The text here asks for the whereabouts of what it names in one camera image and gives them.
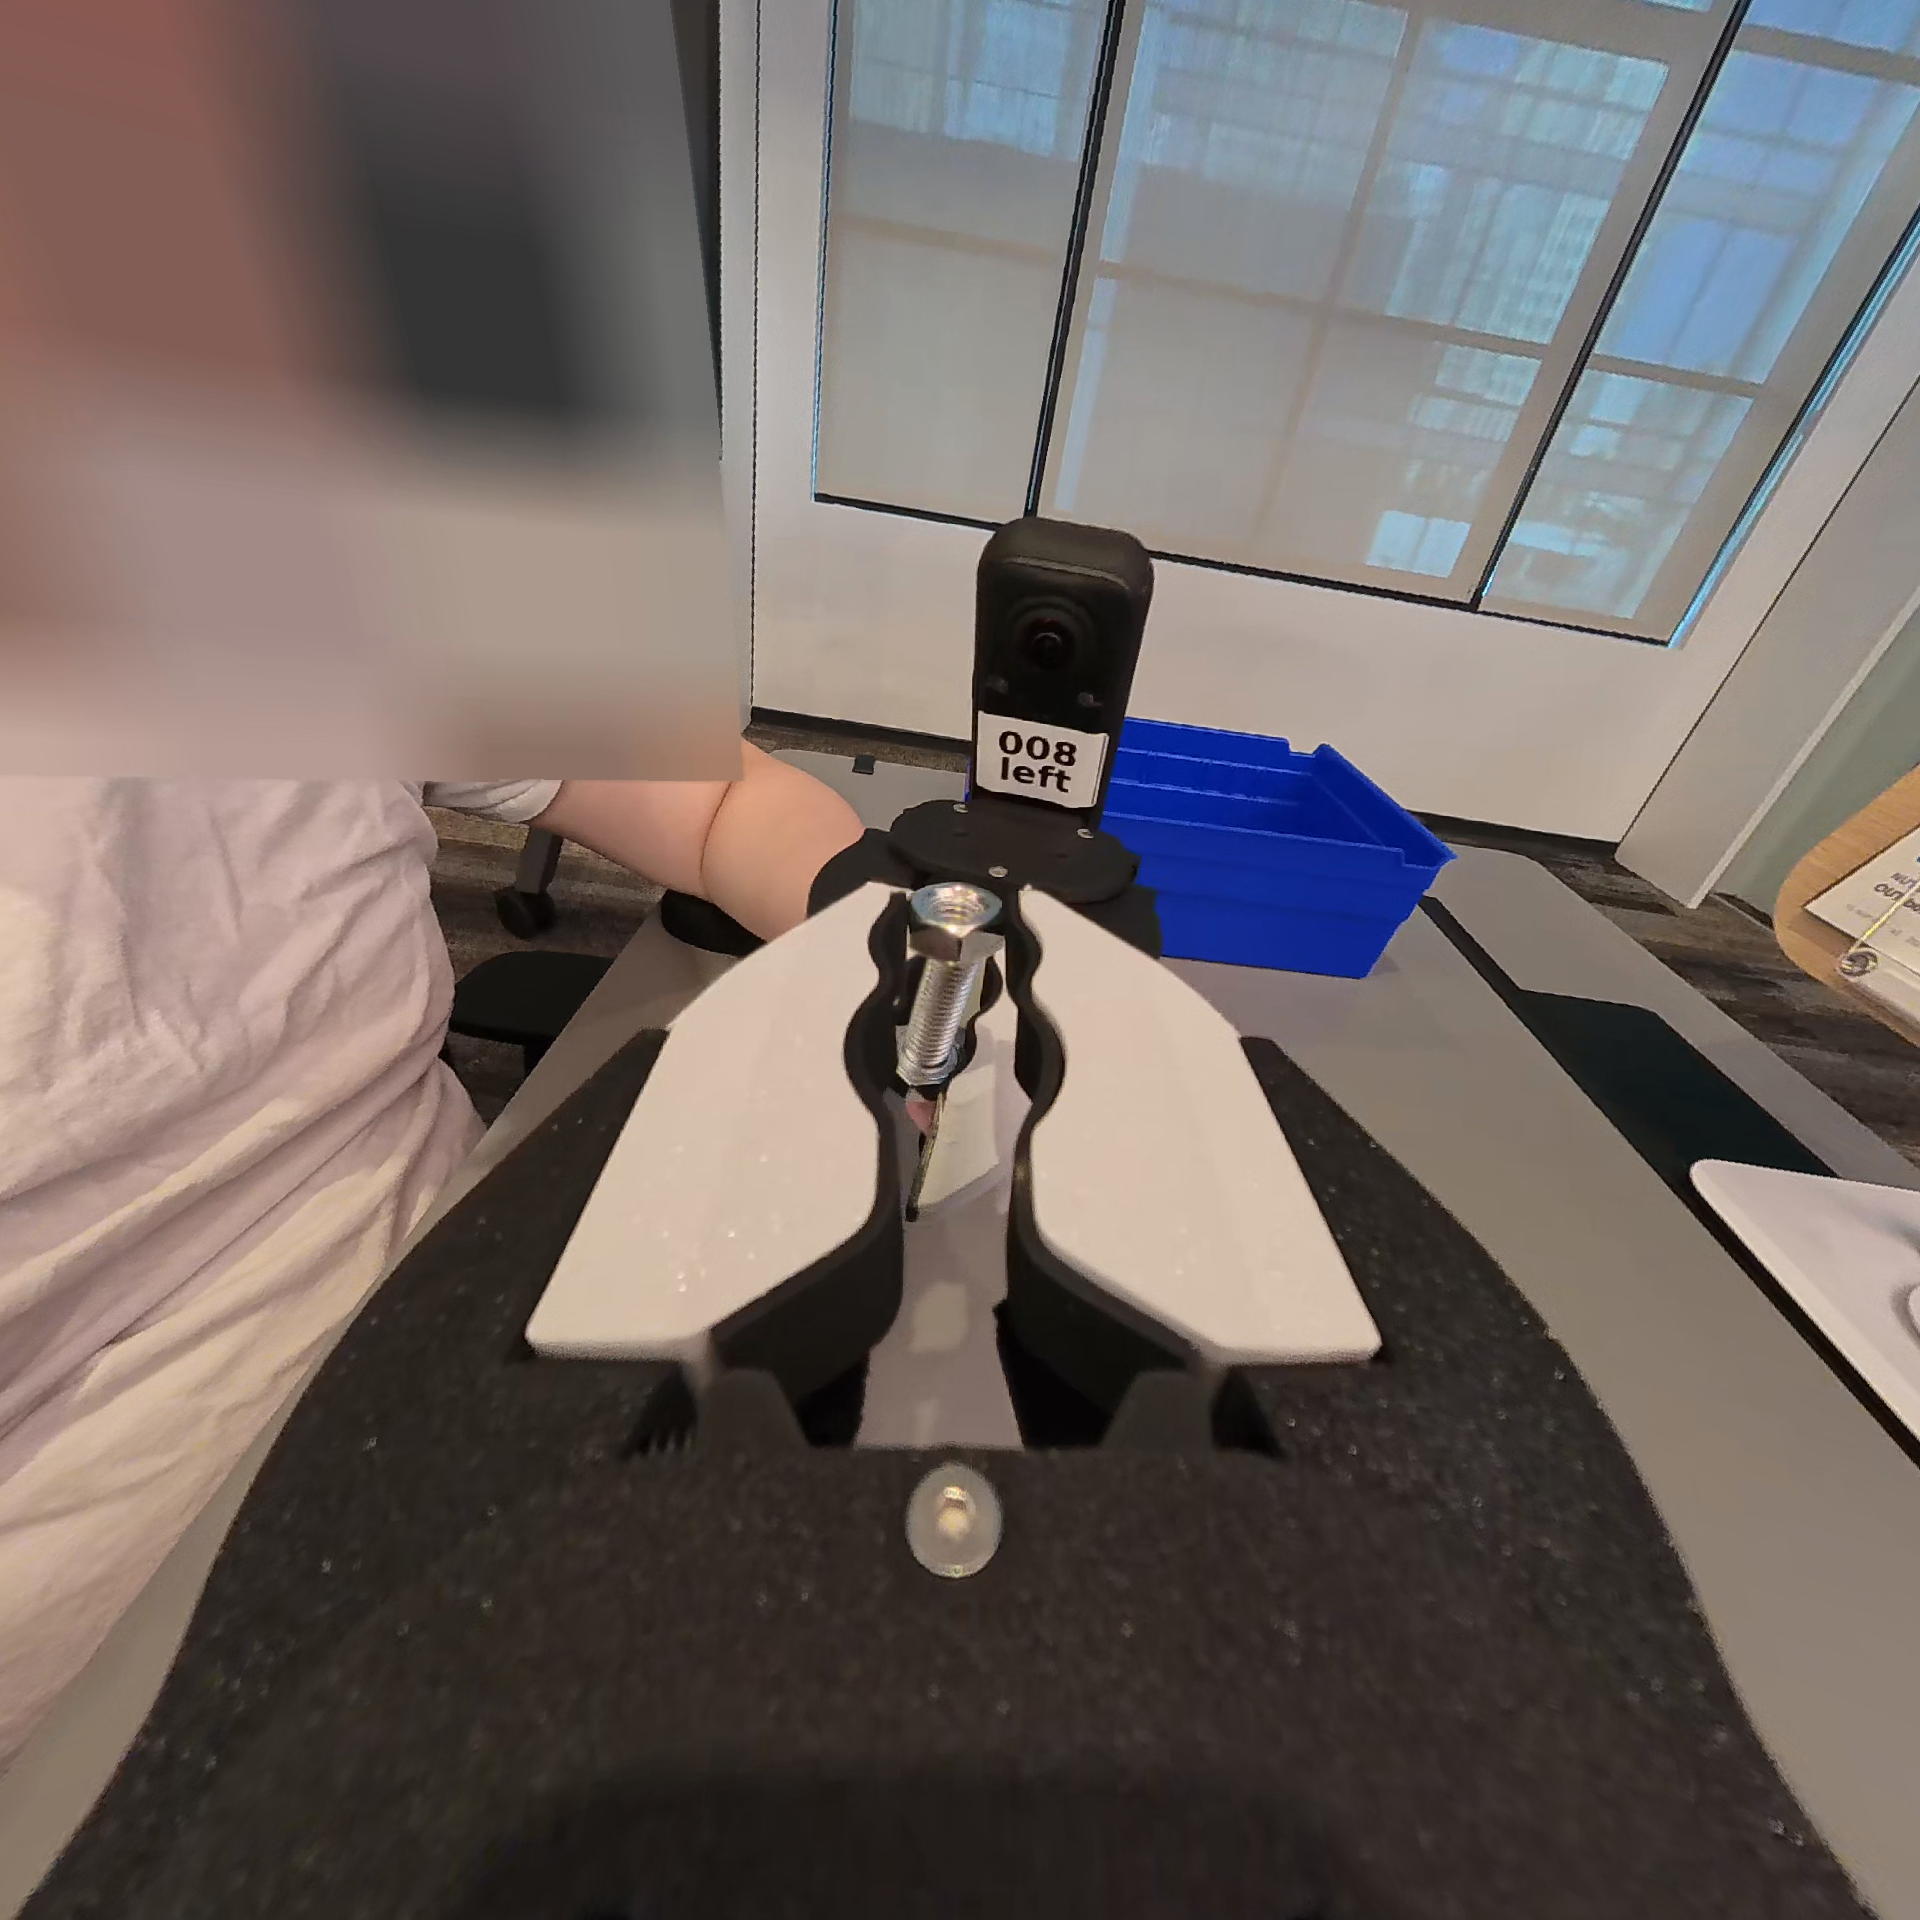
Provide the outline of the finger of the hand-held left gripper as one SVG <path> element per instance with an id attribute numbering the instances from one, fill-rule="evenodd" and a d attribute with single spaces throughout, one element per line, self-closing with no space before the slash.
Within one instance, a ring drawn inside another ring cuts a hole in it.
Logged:
<path id="1" fill-rule="evenodd" d="M 904 1113 L 917 1121 L 922 1145 L 904 1190 L 908 1211 L 938 1208 L 998 1166 L 998 1072 L 967 1071 L 938 1093 L 913 1093 Z"/>

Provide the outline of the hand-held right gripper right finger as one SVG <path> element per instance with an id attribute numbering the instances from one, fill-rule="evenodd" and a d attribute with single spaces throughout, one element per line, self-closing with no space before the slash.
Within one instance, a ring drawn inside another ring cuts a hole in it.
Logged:
<path id="1" fill-rule="evenodd" d="M 1285 1130 L 1285 1056 L 1090 912 L 1025 885 L 998 997 L 998 1369 L 1025 1449 L 1096 1449 L 1143 1376 L 1386 1360 Z"/>

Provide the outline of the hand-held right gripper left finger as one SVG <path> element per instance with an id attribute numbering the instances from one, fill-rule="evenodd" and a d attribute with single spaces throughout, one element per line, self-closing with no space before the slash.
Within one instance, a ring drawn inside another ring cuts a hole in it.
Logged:
<path id="1" fill-rule="evenodd" d="M 716 977 L 655 1047 L 530 1355 L 664 1365 L 696 1396 L 767 1370 L 816 1449 L 850 1449 L 904 1294 L 900 989 L 900 885 Z"/>

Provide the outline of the large steel bolt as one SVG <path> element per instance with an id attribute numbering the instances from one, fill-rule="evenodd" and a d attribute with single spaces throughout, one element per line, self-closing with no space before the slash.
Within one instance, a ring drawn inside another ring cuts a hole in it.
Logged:
<path id="1" fill-rule="evenodd" d="M 904 949 L 922 966 L 895 1038 L 904 1093 L 938 1093 L 957 1072 L 967 1008 L 1001 953 L 1001 900 L 982 882 L 927 882 L 904 900 Z"/>

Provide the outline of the blue plastic bin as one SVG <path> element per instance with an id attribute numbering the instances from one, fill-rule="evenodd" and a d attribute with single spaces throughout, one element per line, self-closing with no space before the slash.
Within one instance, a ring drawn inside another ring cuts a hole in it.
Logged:
<path id="1" fill-rule="evenodd" d="M 1129 718 L 1103 829 L 1142 856 L 1161 953 L 1368 977 L 1451 862 L 1331 742 Z"/>

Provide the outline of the person's left forearm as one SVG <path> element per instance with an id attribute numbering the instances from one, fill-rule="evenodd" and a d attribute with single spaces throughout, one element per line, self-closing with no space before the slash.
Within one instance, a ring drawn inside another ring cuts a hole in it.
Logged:
<path id="1" fill-rule="evenodd" d="M 748 739 L 736 759 L 736 781 L 560 781 L 530 823 L 773 939 L 805 919 L 810 882 L 864 823 L 804 768 Z"/>

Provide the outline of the large window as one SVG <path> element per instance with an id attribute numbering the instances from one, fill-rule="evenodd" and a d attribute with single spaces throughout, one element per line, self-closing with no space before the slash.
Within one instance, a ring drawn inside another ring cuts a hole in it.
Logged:
<path id="1" fill-rule="evenodd" d="M 810 485 L 1686 641 L 1916 262 L 1916 6 L 834 6 Z"/>

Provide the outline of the wooden board document stand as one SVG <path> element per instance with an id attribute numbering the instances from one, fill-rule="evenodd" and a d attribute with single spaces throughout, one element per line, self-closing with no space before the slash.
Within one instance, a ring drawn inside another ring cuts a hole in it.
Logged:
<path id="1" fill-rule="evenodd" d="M 1837 832 L 1828 832 L 1780 882 L 1775 937 L 1780 953 L 1853 1012 L 1904 1042 L 1907 1023 L 1837 981 L 1843 937 L 1809 919 L 1809 900 L 1864 867 L 1888 841 L 1920 829 L 1920 775 L 1907 771 Z M 1743 1161 L 1699 1161 L 1699 1196 L 1735 1228 L 1768 1284 L 1815 1323 L 1838 1365 L 1888 1414 L 1904 1438 L 1920 1436 L 1920 1192 L 1909 1185 L 1864 1185 Z"/>

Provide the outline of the printed instruction poster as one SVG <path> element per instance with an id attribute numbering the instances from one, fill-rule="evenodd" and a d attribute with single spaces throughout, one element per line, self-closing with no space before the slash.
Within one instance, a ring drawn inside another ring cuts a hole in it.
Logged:
<path id="1" fill-rule="evenodd" d="M 1888 841 L 1864 867 L 1809 900 L 1838 931 L 1837 981 L 1879 1012 L 1920 1023 L 1920 832 Z"/>

